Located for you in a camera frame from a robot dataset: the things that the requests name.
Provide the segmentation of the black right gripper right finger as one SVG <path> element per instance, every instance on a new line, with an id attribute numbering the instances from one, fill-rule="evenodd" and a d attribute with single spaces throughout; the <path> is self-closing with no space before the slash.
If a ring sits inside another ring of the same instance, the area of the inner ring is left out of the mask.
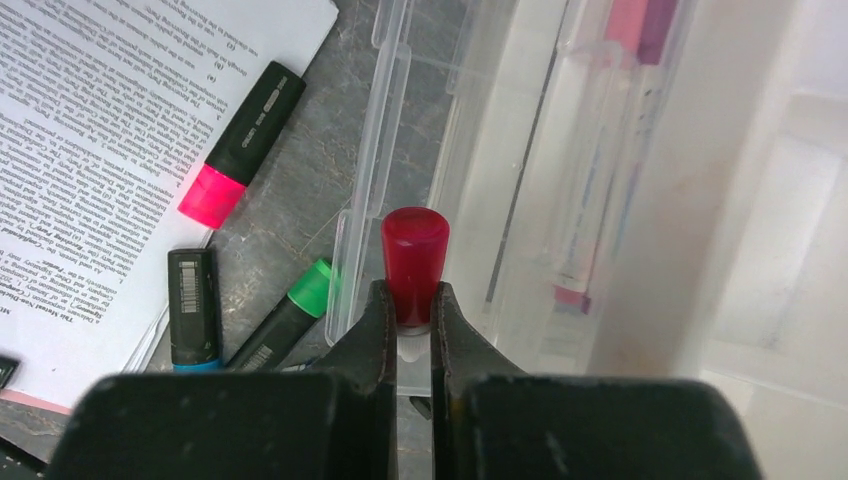
<path id="1" fill-rule="evenodd" d="M 438 479 L 758 479 L 733 407 L 694 380 L 532 375 L 464 317 L 431 307 Z"/>

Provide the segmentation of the white pink-capped marker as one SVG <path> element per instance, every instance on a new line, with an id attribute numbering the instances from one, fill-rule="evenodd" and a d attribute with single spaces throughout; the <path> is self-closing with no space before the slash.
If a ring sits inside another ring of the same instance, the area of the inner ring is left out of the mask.
<path id="1" fill-rule="evenodd" d="M 564 180 L 548 247 L 554 298 L 579 311 L 588 309 L 594 257 L 647 9 L 646 1 L 609 2 L 599 41 L 575 48 L 566 57 L 569 67 L 581 68 L 580 97 L 565 140 Z"/>

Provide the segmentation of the white drawer organizer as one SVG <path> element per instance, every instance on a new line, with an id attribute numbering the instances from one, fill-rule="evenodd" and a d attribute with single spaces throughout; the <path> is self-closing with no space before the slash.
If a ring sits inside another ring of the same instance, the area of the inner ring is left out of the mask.
<path id="1" fill-rule="evenodd" d="M 847 475 L 847 5 L 382 1 L 325 337 L 406 206 L 522 369 L 689 377 L 770 479 Z"/>

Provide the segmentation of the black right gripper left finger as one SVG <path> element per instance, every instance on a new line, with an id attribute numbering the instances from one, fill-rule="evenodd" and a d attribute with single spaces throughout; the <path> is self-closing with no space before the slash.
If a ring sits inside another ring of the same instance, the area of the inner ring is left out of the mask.
<path id="1" fill-rule="evenodd" d="M 49 479 L 394 479 L 395 308 L 382 280 L 360 320 L 289 372 L 112 376 L 75 408 Z"/>

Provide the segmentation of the small red-capped bottle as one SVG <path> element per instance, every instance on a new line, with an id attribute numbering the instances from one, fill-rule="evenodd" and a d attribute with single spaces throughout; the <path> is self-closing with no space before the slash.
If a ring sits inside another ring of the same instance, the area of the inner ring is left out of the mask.
<path id="1" fill-rule="evenodd" d="M 450 225 L 425 207 L 403 207 L 381 224 L 385 280 L 395 306 L 398 353 L 408 363 L 429 349 L 431 306 L 441 282 Z"/>

